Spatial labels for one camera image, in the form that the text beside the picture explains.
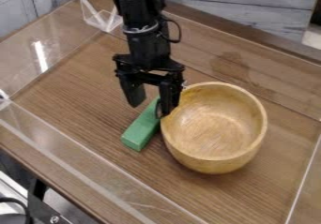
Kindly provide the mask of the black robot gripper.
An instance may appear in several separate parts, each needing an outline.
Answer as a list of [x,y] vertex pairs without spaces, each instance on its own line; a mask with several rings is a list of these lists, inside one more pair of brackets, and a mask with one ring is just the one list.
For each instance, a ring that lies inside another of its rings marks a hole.
[[171,44],[180,42],[169,34],[169,22],[125,22],[121,30],[128,42],[128,53],[112,57],[114,75],[129,105],[136,108],[145,100],[144,83],[157,85],[159,98],[155,117],[167,116],[177,106],[183,90],[184,67],[171,59]]

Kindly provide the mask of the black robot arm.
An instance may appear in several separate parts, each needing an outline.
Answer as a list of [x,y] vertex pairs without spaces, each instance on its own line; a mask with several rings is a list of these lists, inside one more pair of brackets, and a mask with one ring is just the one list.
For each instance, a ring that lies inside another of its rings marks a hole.
[[179,43],[181,29],[163,14],[165,0],[112,0],[122,19],[128,53],[117,53],[114,76],[132,107],[145,99],[144,84],[159,90],[156,117],[168,115],[179,104],[184,66],[171,59],[171,44]]

